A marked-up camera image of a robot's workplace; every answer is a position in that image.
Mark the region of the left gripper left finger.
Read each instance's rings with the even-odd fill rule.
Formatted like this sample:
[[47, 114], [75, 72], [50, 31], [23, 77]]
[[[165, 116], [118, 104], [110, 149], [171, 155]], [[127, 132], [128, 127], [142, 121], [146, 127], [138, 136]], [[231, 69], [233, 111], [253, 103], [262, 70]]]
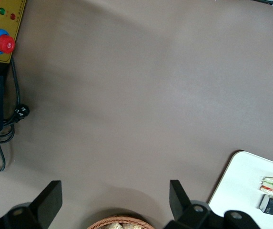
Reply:
[[32, 201], [12, 207], [0, 218], [0, 229], [47, 229], [62, 207], [62, 183], [51, 181]]

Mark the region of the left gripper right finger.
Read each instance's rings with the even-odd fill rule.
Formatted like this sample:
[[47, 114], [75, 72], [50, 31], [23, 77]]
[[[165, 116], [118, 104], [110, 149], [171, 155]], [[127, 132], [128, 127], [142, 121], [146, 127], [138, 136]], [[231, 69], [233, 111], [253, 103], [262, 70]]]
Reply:
[[228, 210], [224, 216], [215, 214], [207, 203], [191, 201], [179, 180], [169, 185], [169, 205], [173, 220], [166, 229], [258, 229], [253, 218], [245, 212]]

